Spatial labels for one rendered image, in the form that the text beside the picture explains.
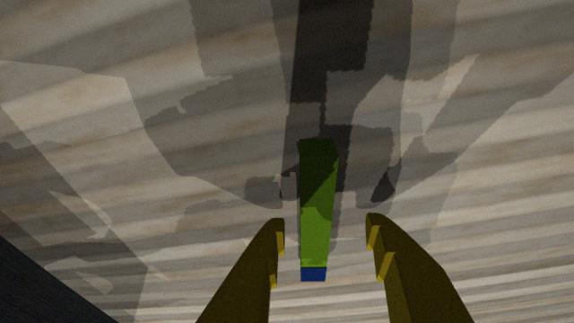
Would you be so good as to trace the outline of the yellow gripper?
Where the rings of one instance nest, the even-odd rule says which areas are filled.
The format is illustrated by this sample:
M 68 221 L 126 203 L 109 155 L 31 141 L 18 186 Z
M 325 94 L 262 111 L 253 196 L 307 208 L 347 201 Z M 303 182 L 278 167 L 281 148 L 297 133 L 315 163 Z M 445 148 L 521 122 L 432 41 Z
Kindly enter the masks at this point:
M 390 323 L 474 323 L 442 266 L 383 214 L 366 215 L 367 249 L 385 285 Z M 268 323 L 285 222 L 272 218 L 248 244 L 196 323 Z

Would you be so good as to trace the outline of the lime green rod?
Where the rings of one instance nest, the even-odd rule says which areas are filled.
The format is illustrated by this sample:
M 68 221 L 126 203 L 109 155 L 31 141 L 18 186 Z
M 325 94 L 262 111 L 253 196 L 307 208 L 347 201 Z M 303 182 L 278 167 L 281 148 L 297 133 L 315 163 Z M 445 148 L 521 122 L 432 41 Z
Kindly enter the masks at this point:
M 333 138 L 300 139 L 300 267 L 326 267 L 339 155 Z

